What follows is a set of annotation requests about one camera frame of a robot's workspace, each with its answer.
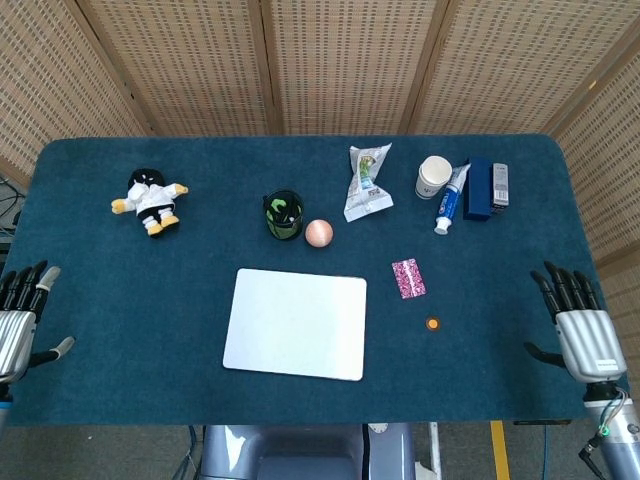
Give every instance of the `stuffed toy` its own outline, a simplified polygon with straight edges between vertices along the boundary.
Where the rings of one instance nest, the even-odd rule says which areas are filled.
[[[140,168],[131,174],[127,198],[111,202],[113,213],[136,211],[150,237],[159,235],[165,228],[177,225],[180,219],[173,214],[173,199],[188,193],[189,189],[178,183],[166,186],[158,170]]]

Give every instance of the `woven partition panel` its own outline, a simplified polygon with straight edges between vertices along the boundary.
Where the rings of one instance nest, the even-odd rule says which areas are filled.
[[[86,3],[159,133],[255,135],[266,120],[248,1]]]
[[[596,260],[640,240],[640,54],[559,137]]]
[[[413,130],[540,130],[639,14],[637,1],[461,0]]]
[[[629,366],[629,378],[640,387],[640,266],[602,281],[609,313]]]
[[[435,0],[273,0],[286,133],[397,133]]]
[[[54,139],[144,133],[61,0],[2,2],[0,110],[0,155],[27,176]]]

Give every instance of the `white paper pad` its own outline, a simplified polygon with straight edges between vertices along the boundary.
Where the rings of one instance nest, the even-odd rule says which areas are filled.
[[[240,269],[222,364],[360,380],[366,297],[363,278]]]

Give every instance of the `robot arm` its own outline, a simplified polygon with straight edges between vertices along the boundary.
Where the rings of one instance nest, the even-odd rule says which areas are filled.
[[[536,360],[564,368],[586,384],[583,400],[597,430],[579,456],[594,475],[604,480],[590,458],[602,445],[614,480],[640,480],[640,421],[628,393],[616,383],[627,365],[613,322],[585,275],[572,275],[551,262],[545,267],[553,287],[540,273],[533,271],[531,276],[542,292],[562,354],[544,352],[530,342],[524,347]]]
[[[55,348],[31,353],[49,290],[60,273],[58,267],[51,267],[40,279],[46,266],[47,262],[40,262],[18,274],[9,272],[0,280],[0,434],[13,403],[9,386],[28,368],[61,358],[75,341],[67,337]]]

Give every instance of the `pink card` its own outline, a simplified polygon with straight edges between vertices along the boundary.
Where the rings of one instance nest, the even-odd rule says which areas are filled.
[[[427,293],[415,258],[391,264],[403,299],[419,297]]]

